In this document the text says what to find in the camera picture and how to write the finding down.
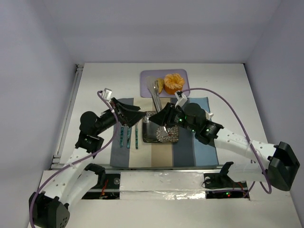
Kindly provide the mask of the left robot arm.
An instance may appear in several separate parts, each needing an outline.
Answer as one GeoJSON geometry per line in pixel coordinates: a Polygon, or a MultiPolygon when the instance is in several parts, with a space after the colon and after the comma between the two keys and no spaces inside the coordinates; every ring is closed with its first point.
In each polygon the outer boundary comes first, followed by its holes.
{"type": "Polygon", "coordinates": [[[71,209],[94,186],[105,185],[105,168],[94,163],[105,147],[99,134],[114,126],[132,127],[145,117],[140,107],[112,98],[101,116],[87,111],[80,117],[79,137],[67,163],[29,198],[31,227],[64,228],[71,209]]]}

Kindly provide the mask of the slice of bread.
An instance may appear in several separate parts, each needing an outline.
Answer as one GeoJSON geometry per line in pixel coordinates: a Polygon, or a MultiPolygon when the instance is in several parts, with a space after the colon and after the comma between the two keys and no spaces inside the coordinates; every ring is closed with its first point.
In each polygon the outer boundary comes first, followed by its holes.
{"type": "Polygon", "coordinates": [[[158,93],[160,94],[163,91],[164,88],[164,79],[163,78],[157,78],[156,79],[156,85],[158,88],[158,93]]]}

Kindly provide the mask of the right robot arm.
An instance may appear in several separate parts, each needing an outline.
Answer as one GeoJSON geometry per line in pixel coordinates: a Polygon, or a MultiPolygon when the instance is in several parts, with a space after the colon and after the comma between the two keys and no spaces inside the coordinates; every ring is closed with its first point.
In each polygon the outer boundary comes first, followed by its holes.
{"type": "Polygon", "coordinates": [[[167,103],[149,121],[164,127],[178,126],[194,132],[195,138],[204,145],[224,149],[253,161],[245,165],[226,162],[219,174],[209,179],[214,181],[258,181],[272,187],[289,191],[294,182],[300,163],[291,146],[249,140],[222,125],[210,120],[209,114],[196,103],[184,108],[167,103]]]}

